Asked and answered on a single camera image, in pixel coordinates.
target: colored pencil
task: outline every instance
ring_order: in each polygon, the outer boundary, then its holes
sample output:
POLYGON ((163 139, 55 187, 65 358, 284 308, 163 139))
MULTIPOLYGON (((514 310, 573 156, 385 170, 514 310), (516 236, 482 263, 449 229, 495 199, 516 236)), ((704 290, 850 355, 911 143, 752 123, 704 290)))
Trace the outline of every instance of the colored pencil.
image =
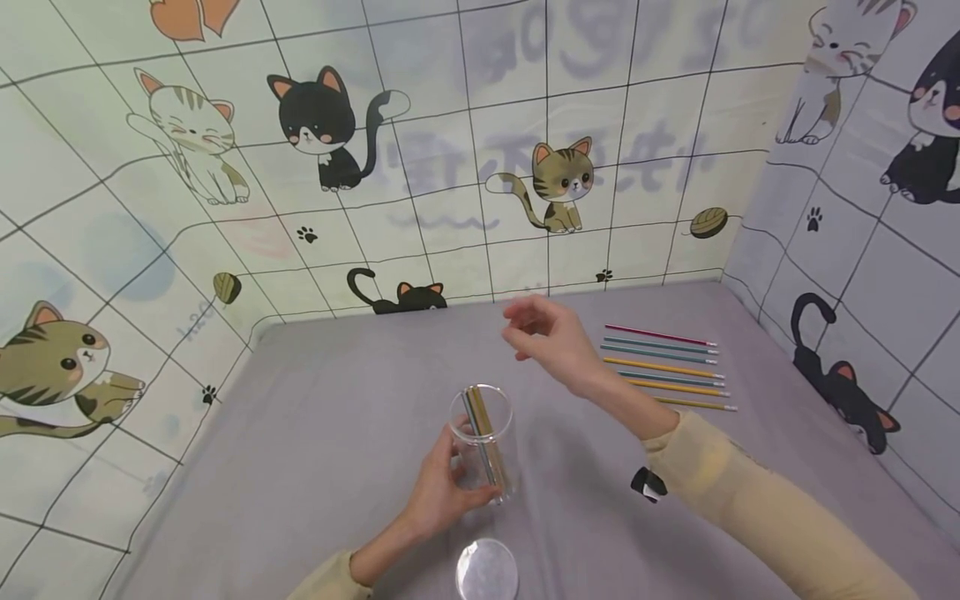
POLYGON ((640 379, 652 379, 654 381, 666 381, 667 383, 680 383, 685 385, 702 385, 705 388, 725 388, 727 384, 723 381, 701 381, 700 379, 684 379, 682 377, 669 377, 667 375, 654 375, 646 372, 618 371, 618 374, 624 377, 638 377, 640 379))
POLYGON ((713 402, 694 402, 693 400, 677 400, 676 398, 665 398, 660 396, 651 396, 654 400, 663 402, 664 404, 680 404, 681 406, 696 406, 697 408, 712 408, 713 410, 718 411, 730 411, 732 413, 737 412, 738 409, 732 404, 714 404, 713 402))
POLYGON ((623 325, 612 325, 607 323, 607 329, 616 329, 617 331, 629 331, 631 333, 639 333, 640 335, 650 335, 655 338, 663 338, 664 340, 673 340, 675 342, 687 342, 688 344, 699 344, 700 346, 716 347, 716 343, 714 342, 707 342, 705 340, 694 340, 693 338, 685 338, 682 335, 671 335, 669 333, 657 333, 656 331, 647 331, 646 329, 634 329, 633 327, 624 327, 623 325))
MULTIPOLYGON (((463 391, 464 394, 464 408, 467 409, 467 418, 470 420, 470 427, 473 428, 473 435, 480 435, 480 423, 477 420, 476 413, 473 408, 473 394, 470 391, 470 388, 466 388, 463 391)), ((490 459, 487 457, 487 449, 483 444, 478 444, 477 449, 480 450, 480 460, 483 461, 483 468, 487 472, 487 480, 493 484, 493 469, 490 465, 490 459)))
POLYGON ((615 365, 626 365, 627 367, 640 367, 641 369, 653 369, 654 371, 678 372, 684 375, 698 375, 701 377, 712 377, 713 379, 726 379, 726 375, 718 372, 697 371, 696 369, 683 369, 681 367, 667 367, 666 365, 655 365, 654 363, 638 363, 634 360, 623 360, 622 358, 610 358, 604 356, 603 362, 613 363, 615 365))
POLYGON ((691 388, 685 385, 672 385, 669 383, 657 383, 656 381, 638 381, 636 379, 627 379, 627 383, 641 388, 656 388, 658 390, 673 390, 674 392, 690 392, 691 394, 703 394, 704 396, 722 396, 730 397, 729 392, 719 390, 708 390, 706 388, 691 388))
MULTIPOLYGON (((483 401, 483 396, 480 393, 480 388, 477 386, 470 386, 470 392, 473 397, 473 404, 477 412, 477 421, 480 424, 481 435, 491 435, 493 433, 493 426, 490 423, 490 416, 487 414, 487 405, 483 401)), ((491 485, 500 486, 501 490, 507 489, 507 471, 503 466, 503 456, 500 454, 500 448, 496 447, 496 441, 490 442, 489 452, 487 456, 490 459, 491 469, 493 471, 493 480, 491 480, 491 485)))
POLYGON ((628 340, 627 338, 604 337, 604 342, 615 342, 618 344, 633 344, 634 346, 646 346, 649 348, 663 348, 666 350, 679 350, 680 352, 697 352, 698 354, 719 354, 718 350, 709 348, 691 348, 689 346, 674 346, 673 344, 658 344, 657 342, 640 342, 639 340, 628 340))
POLYGON ((644 356, 658 356, 659 358, 672 358, 673 360, 685 360, 688 363, 700 363, 701 365, 715 365, 717 361, 710 358, 697 358, 695 356, 681 356, 680 354, 666 354, 664 352, 652 352, 650 350, 638 350, 636 348, 624 348, 622 346, 611 346, 601 344, 600 348, 604 350, 615 350, 617 352, 630 352, 631 354, 642 354, 644 356))

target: beige sleeve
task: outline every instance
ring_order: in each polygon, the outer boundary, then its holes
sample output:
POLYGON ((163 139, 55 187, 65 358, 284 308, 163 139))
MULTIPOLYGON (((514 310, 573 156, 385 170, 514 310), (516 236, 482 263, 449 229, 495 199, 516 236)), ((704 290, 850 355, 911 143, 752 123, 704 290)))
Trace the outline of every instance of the beige sleeve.
POLYGON ((352 552, 340 552, 297 586, 287 600, 367 600, 371 597, 370 588, 364 588, 350 577, 350 556, 352 552))
POLYGON ((803 600, 917 597, 827 509, 698 415, 684 413, 674 431, 644 446, 671 494, 745 545, 803 600))

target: red pencil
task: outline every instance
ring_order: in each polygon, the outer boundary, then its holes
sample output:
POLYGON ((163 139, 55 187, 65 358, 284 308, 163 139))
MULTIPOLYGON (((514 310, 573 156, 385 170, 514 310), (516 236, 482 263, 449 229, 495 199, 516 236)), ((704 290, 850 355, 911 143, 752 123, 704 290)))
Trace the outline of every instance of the red pencil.
POLYGON ((685 338, 680 335, 670 335, 669 333, 657 333, 656 331, 647 331, 645 329, 634 329, 632 327, 624 327, 623 325, 611 325, 607 323, 607 329, 616 329, 618 331, 630 331, 631 333, 639 333, 640 335, 650 335, 655 338, 663 338, 665 340, 675 340, 677 342, 687 342, 689 344, 699 344, 701 346, 716 346, 715 342, 706 342, 704 340, 694 340, 693 338, 685 338))

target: wall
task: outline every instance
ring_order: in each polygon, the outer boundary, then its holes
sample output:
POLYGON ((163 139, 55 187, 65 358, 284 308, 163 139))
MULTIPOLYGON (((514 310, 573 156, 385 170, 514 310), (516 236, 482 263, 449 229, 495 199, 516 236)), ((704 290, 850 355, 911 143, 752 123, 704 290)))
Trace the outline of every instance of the wall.
POLYGON ((718 278, 813 8, 3 3, 0 598, 111 596, 265 327, 718 278))
MULTIPOLYGON (((781 125, 723 280, 960 546, 960 11, 917 4, 876 65, 838 80, 833 131, 807 144, 781 125), (823 312, 804 309, 808 294, 823 312)), ((818 34, 834 52, 876 48, 890 27, 840 11, 828 23, 835 33, 818 34)), ((824 96, 808 64, 788 114, 824 96)))

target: gray fabric surface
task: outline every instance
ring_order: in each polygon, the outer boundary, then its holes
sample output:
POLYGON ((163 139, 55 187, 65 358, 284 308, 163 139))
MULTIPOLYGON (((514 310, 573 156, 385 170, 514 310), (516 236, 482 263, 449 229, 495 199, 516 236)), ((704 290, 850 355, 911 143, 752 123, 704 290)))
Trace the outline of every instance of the gray fabric surface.
MULTIPOLYGON (((597 344, 604 323, 719 342, 741 412, 701 413, 834 511, 922 598, 955 597, 960 556, 725 288, 561 301, 597 344)), ((457 555, 486 536, 513 550, 522 599, 793 597, 676 498, 653 505, 630 490, 645 464, 639 442, 514 360, 499 337, 503 305, 268 332, 134 556, 123 597, 284 598, 393 518, 453 395, 480 382, 515 401, 522 497, 420 548, 377 597, 457 597, 457 555)))

